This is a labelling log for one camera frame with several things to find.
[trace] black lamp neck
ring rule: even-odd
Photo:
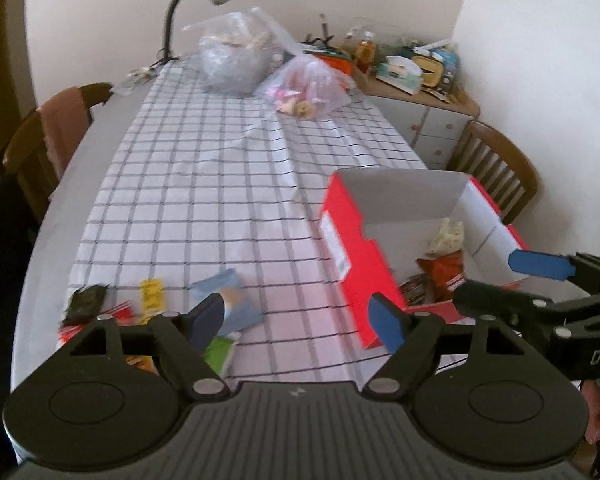
[[[164,65],[165,63],[175,59],[173,56],[173,52],[171,51],[171,29],[173,27],[173,15],[175,14],[176,7],[180,0],[171,0],[169,3],[169,9],[167,9],[167,15],[164,19],[164,40],[162,42],[162,59],[160,60],[160,64]]]

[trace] wooden chair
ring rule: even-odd
[[[93,122],[90,108],[104,104],[111,96],[109,83],[93,83],[80,87],[82,99]],[[49,196],[58,179],[46,156],[45,133],[40,114],[34,110],[22,121],[4,152],[2,164],[7,173],[15,174],[27,203],[38,223],[49,207]]]
[[[503,224],[510,224],[538,191],[536,172],[524,153],[480,121],[466,124],[446,169],[480,181],[502,211]]]

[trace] white tablecloth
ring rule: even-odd
[[[189,284],[233,267],[265,315],[229,380],[362,384],[386,351],[361,348],[318,229],[328,177],[347,166],[425,168],[358,91],[330,120],[299,121],[170,64],[104,177],[68,295],[107,283],[138,310],[139,282],[157,277],[186,312]]]

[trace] blue package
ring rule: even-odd
[[[239,332],[262,322],[262,314],[242,290],[242,280],[235,269],[222,270],[211,278],[191,283],[189,292],[194,305],[213,292],[222,296],[224,323],[218,332],[219,336]]]

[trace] white wall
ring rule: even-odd
[[[464,0],[454,39],[482,120],[539,173],[514,225],[533,250],[600,254],[600,0]]]
[[[26,0],[27,41],[39,102],[67,86],[119,81],[152,63],[160,49],[162,19],[169,0]],[[403,28],[424,40],[448,37],[462,0],[233,0],[213,7],[183,0],[176,14],[177,52],[187,51],[180,28],[232,10],[261,6],[298,38],[320,33],[325,12],[332,33],[343,34],[354,16]]]

